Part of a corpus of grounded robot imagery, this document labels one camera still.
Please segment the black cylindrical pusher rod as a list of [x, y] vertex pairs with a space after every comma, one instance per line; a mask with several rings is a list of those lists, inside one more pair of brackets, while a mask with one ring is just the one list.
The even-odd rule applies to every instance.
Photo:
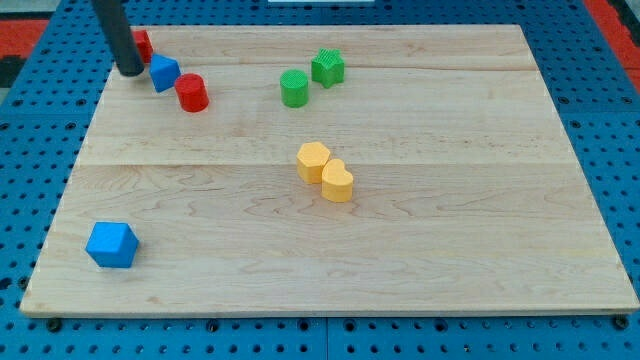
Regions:
[[125, 77], [140, 75], [144, 71], [144, 63], [122, 1], [91, 0], [91, 5], [120, 74]]

